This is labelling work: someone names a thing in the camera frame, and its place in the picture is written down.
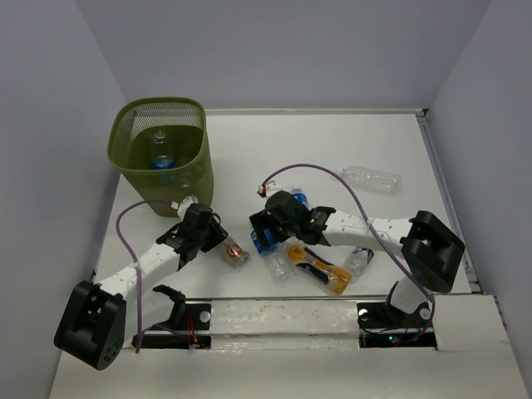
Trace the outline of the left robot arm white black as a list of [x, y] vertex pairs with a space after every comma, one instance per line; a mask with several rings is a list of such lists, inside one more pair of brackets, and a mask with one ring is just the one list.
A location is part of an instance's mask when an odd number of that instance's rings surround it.
[[163, 284], [196, 258], [222, 243], [228, 232], [207, 205], [186, 206], [180, 222], [124, 269], [99, 282], [83, 280], [71, 291], [53, 343], [100, 371], [108, 368], [130, 340], [157, 324], [179, 326], [185, 296]]

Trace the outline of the clear plastic bottle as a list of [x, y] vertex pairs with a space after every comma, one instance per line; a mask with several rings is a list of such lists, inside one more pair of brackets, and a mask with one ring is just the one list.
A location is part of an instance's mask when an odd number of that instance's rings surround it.
[[349, 166], [340, 170], [340, 176], [350, 184], [377, 193], [395, 195], [402, 187], [402, 178], [393, 173], [361, 166]]

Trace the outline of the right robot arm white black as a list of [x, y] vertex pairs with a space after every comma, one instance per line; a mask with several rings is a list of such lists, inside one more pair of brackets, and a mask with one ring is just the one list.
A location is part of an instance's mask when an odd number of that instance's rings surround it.
[[429, 211], [406, 219], [364, 219], [331, 207], [308, 209], [286, 191], [271, 195], [249, 221], [264, 248], [295, 238], [310, 245], [382, 251], [397, 261], [405, 275], [385, 303], [360, 320], [368, 328], [400, 328], [412, 318], [429, 325], [433, 296], [452, 290], [466, 249]]

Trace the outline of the red cap small bottle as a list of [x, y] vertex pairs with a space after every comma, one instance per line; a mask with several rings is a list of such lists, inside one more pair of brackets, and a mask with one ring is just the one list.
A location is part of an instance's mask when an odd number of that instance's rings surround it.
[[217, 245], [219, 256], [232, 268], [240, 268], [249, 260], [249, 253], [245, 251], [231, 236]]

